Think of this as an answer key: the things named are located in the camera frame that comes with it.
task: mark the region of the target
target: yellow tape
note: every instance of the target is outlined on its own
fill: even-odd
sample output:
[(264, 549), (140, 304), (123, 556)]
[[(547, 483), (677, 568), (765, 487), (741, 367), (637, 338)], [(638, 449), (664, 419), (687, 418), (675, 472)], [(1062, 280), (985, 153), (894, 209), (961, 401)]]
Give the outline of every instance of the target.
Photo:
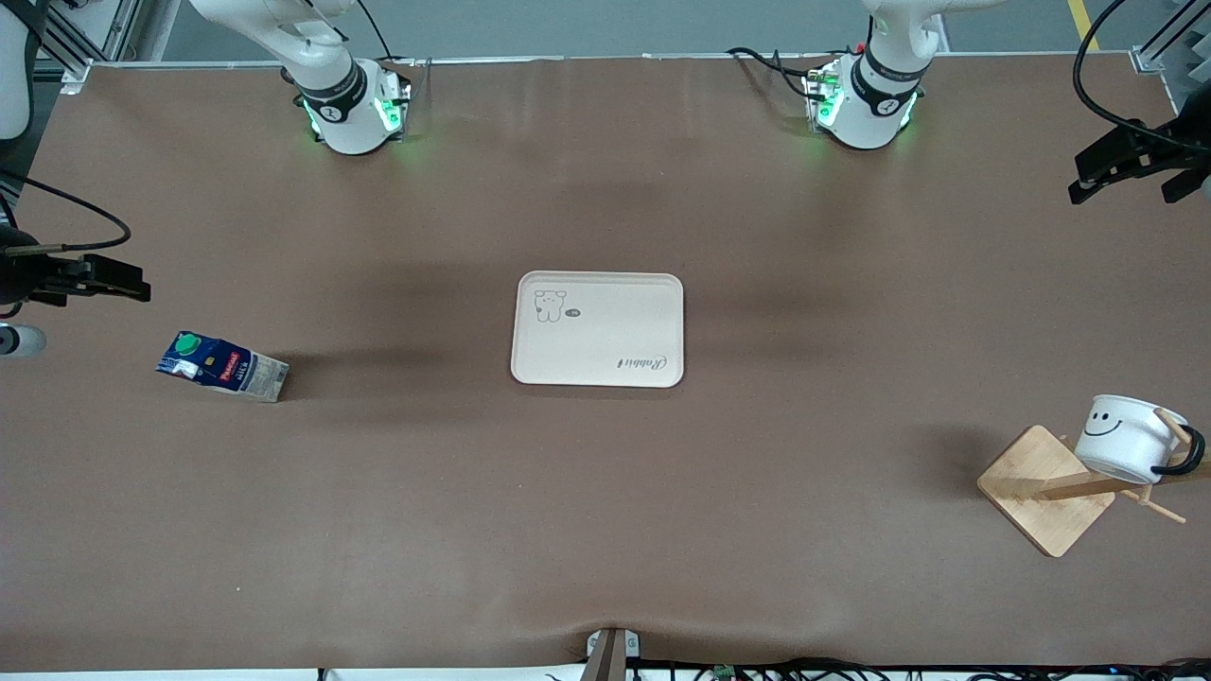
[[(1089, 21), (1089, 10), (1085, 8), (1085, 0), (1068, 0), (1068, 11), (1072, 12), (1072, 21), (1077, 24), (1077, 33), (1080, 34), (1080, 39), (1084, 40), (1089, 35), (1089, 28), (1091, 22)], [(1097, 45), (1097, 39), (1095, 38), (1089, 42), (1090, 50), (1101, 50)]]

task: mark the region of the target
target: brown table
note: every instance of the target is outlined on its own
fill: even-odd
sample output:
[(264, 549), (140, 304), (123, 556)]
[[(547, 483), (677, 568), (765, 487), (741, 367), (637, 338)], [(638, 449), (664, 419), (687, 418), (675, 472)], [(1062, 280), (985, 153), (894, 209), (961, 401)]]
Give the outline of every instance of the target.
[[(274, 70), (94, 69), (34, 172), (134, 227), (154, 302), (18, 317), (51, 345), (0, 364), (0, 669), (545, 664), (607, 624), (707, 660), (1206, 654), (1211, 487), (1051, 560), (975, 486), (1100, 391), (1211, 419), (1211, 211), (1068, 205), (1107, 130), (1068, 64), (940, 59), (878, 153), (751, 64), (435, 67), (366, 158)], [(1089, 67), (1171, 118), (1125, 56)], [(533, 269), (679, 276), (683, 383), (515, 383)], [(285, 401), (154, 373), (182, 328), (291, 361)]]

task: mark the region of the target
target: black mug handle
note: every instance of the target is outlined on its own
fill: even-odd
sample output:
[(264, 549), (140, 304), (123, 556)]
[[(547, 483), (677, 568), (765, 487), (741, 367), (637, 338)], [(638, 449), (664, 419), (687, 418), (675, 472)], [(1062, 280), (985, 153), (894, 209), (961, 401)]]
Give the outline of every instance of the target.
[(1182, 430), (1190, 436), (1190, 453), (1186, 456), (1186, 460), (1177, 465), (1154, 465), (1152, 467), (1153, 473), (1158, 475), (1187, 475), (1194, 473), (1194, 469), (1199, 467), (1203, 452), (1207, 448), (1206, 437), (1189, 425), (1183, 425)]

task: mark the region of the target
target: wooden base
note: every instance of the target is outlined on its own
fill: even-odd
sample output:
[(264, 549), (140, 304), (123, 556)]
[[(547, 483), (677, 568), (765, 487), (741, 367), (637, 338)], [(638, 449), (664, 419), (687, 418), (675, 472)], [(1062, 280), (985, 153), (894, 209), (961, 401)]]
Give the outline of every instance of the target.
[(1075, 456), (1041, 425), (1032, 425), (976, 482), (980, 491), (1040, 551), (1060, 557), (1114, 502), (1106, 492), (1073, 499), (1034, 498), (1054, 477), (1087, 473)]

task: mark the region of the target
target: rectangular white tray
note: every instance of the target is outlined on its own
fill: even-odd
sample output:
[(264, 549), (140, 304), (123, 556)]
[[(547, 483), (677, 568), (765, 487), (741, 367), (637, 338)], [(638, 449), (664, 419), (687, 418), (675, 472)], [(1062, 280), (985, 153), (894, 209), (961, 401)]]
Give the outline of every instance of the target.
[(684, 298), (671, 274), (532, 271), (517, 285), (513, 378), (671, 388), (684, 373)]

